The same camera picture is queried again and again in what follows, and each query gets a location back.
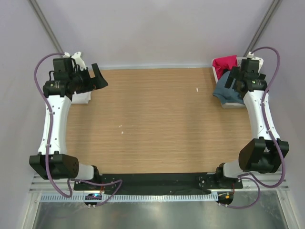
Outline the blue-grey t-shirt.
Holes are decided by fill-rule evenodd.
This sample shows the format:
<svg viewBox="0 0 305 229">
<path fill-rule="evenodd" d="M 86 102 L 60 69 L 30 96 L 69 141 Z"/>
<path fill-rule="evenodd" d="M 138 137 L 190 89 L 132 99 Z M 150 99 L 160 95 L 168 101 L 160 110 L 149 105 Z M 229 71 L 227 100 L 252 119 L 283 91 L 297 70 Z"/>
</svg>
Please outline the blue-grey t-shirt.
<svg viewBox="0 0 305 229">
<path fill-rule="evenodd" d="M 233 87 L 225 88 L 225 83 L 227 82 L 228 76 L 231 71 L 225 72 L 222 77 L 216 83 L 213 96 L 218 98 L 221 104 L 225 103 L 238 103 L 244 105 L 244 102 L 238 92 L 236 92 Z"/>
</svg>

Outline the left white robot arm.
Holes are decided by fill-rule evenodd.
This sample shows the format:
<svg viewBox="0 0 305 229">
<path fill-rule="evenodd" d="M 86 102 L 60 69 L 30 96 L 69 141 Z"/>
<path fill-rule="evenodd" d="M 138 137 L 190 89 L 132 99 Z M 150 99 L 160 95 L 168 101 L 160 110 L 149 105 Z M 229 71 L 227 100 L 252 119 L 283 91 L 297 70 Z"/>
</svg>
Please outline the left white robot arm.
<svg viewBox="0 0 305 229">
<path fill-rule="evenodd" d="M 45 123 L 38 153 L 30 156 L 29 164 L 42 179 L 85 180 L 85 186 L 97 190 L 101 179 L 96 176 L 97 168 L 83 165 L 67 153 L 66 127 L 72 102 L 81 95 L 108 86 L 97 64 L 92 64 L 94 77 L 81 57 L 81 52 L 73 55 L 65 53 L 53 59 L 53 70 L 49 79 L 39 90 L 45 101 Z"/>
</svg>

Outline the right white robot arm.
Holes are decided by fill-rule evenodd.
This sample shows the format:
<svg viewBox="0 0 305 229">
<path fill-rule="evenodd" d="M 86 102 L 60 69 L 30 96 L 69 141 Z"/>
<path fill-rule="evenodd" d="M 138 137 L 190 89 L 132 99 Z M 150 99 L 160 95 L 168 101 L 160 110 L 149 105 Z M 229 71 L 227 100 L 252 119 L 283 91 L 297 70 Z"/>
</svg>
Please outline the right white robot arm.
<svg viewBox="0 0 305 229">
<path fill-rule="evenodd" d="M 225 87 L 234 89 L 243 99 L 248 112 L 252 140 L 240 151 L 236 161 L 220 166 L 222 173 L 215 176 L 221 189 L 232 183 L 232 178 L 254 176 L 256 173 L 275 173 L 284 169 L 284 158 L 289 143 L 281 140 L 273 123 L 269 108 L 268 85 L 265 74 L 260 73 L 262 59 L 243 58 L 230 71 Z"/>
</svg>

